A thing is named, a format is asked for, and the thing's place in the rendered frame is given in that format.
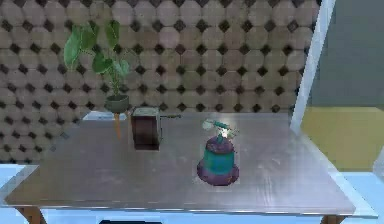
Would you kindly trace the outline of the grey metal top table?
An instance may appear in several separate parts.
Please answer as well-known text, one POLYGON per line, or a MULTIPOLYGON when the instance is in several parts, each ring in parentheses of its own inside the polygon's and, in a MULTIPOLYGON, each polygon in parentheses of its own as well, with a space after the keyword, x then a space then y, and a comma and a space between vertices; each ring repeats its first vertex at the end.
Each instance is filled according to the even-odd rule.
POLYGON ((205 113, 164 119, 160 148, 135 149, 131 123, 86 120, 67 129, 38 165, 0 187, 11 207, 350 216, 356 208, 285 114, 214 113, 239 133, 238 180, 214 187, 197 175, 205 113))

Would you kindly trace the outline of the white door frame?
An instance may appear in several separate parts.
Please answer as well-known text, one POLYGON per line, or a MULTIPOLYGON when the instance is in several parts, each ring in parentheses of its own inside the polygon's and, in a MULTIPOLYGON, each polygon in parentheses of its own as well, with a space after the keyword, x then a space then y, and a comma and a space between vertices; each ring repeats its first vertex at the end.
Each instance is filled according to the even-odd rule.
POLYGON ((290 129, 296 134, 301 133, 301 124, 307 107, 307 102, 316 75, 322 49, 327 37, 336 0, 322 0, 316 21, 314 34, 311 39, 308 56, 305 63, 304 74, 299 86, 295 108, 291 117, 290 129))

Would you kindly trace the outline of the dark brown box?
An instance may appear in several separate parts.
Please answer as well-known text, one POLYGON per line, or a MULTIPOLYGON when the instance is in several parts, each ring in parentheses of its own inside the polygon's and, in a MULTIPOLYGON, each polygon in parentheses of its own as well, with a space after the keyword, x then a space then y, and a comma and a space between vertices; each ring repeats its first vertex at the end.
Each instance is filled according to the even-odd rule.
POLYGON ((159 150, 160 112, 157 107, 135 107, 131 114, 131 125, 136 150, 159 150))

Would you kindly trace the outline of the green house plant in pot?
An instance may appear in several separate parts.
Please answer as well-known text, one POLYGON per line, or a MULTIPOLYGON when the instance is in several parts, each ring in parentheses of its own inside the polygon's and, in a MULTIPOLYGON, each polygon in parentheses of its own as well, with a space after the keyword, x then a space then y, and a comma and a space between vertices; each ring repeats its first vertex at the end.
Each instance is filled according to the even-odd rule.
POLYGON ((112 56, 111 51, 118 46, 120 39, 120 23, 109 20, 104 26, 104 34, 108 51, 95 50, 101 28, 92 22, 83 25, 73 24, 70 35, 65 42, 63 59, 68 69, 76 69, 80 56, 87 54, 92 57, 91 70, 98 75, 109 78, 112 94, 105 100, 105 108, 114 114, 125 113, 129 106, 129 97, 120 94, 123 79, 129 74, 129 63, 117 56, 112 56))

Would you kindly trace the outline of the purple and teal bell-shaped object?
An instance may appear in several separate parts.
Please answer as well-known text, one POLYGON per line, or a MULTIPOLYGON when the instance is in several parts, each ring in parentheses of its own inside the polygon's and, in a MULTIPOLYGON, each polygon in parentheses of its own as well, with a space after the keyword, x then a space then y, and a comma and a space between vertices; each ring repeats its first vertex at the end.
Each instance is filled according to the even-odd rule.
POLYGON ((235 148, 232 139, 239 131, 217 120, 206 119, 204 130, 215 129, 217 134, 207 140, 204 155, 196 167, 198 177, 212 186, 229 186, 239 177, 235 164, 235 148))

